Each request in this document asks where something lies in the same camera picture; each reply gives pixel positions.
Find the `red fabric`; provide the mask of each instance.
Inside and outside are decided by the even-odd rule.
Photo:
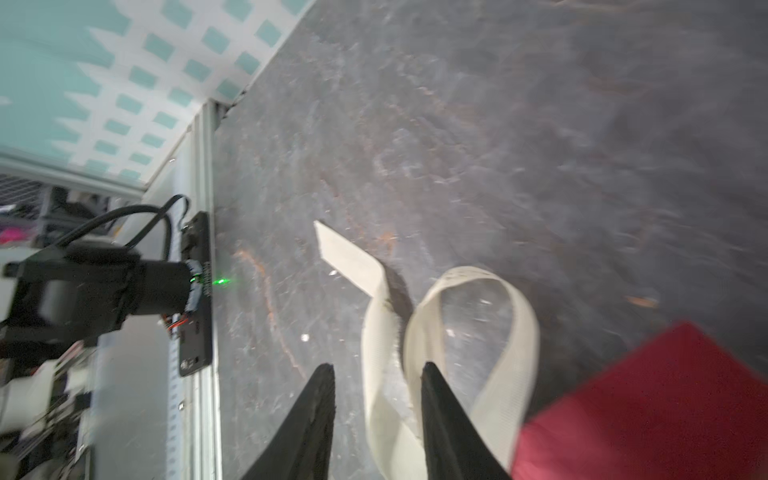
[[[525,425],[515,480],[752,478],[768,386],[689,323]]]

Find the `teal patterned wall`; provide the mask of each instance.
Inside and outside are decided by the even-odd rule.
[[[200,106],[263,70],[313,0],[0,6],[0,152],[146,184]]]

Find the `dark gray floor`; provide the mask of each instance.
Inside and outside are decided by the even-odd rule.
[[[319,260],[315,219],[414,302],[458,265],[523,290],[541,323],[532,412],[677,319],[767,374],[758,4],[318,0],[217,132],[224,478],[321,362],[336,366],[331,472],[378,478],[361,418],[367,299]],[[508,329],[497,294],[446,299],[465,403]]]

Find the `cream fabric strap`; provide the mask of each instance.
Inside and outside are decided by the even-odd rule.
[[[384,267],[378,260],[320,222],[315,222],[321,257],[371,297],[362,322],[362,384],[366,438],[387,480],[426,480],[421,441],[421,374],[434,362],[446,376],[440,314],[443,290],[473,280],[496,280],[507,290],[514,322],[507,345],[475,400],[469,418],[485,445],[507,470],[528,407],[538,366],[538,323],[531,304],[508,282],[486,270],[460,266],[445,272],[416,307],[406,328],[403,370],[418,432],[403,422],[382,394],[384,372],[392,361],[400,320],[392,310]]]

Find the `black cable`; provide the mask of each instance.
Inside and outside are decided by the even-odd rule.
[[[144,225],[144,228],[141,229],[139,233],[136,234],[135,237],[131,238],[128,243],[125,244],[128,248],[135,247],[139,242],[141,242],[144,237],[147,236],[147,233],[150,233],[152,228],[154,228],[155,225],[157,225],[157,222],[160,221],[161,218],[168,218],[167,212],[170,210],[170,208],[179,200],[184,198],[184,200],[187,202],[187,209],[189,209],[189,198],[187,198],[186,195],[174,195],[171,198],[168,199],[167,202],[165,202],[165,205],[160,207],[157,214],[154,216],[152,220],[149,221],[146,225]]]
[[[85,235],[89,234],[91,231],[99,228],[101,225],[104,225],[107,222],[116,220],[121,217],[126,217],[128,215],[133,215],[133,214],[156,214],[155,218],[157,218],[158,216],[161,216],[163,218],[163,222],[165,223],[165,243],[163,248],[163,260],[168,260],[168,257],[170,256],[170,238],[171,238],[171,231],[173,230],[173,226],[170,224],[170,218],[168,217],[168,215],[165,212],[163,212],[161,208],[155,207],[154,205],[128,205],[127,207],[120,207],[120,208],[116,208],[114,210],[108,211],[105,214],[102,214],[96,218],[90,219],[89,221],[83,223],[81,226],[75,228],[71,232],[59,238],[58,240],[56,240],[54,245],[58,247],[66,247],[70,243],[84,237]]]

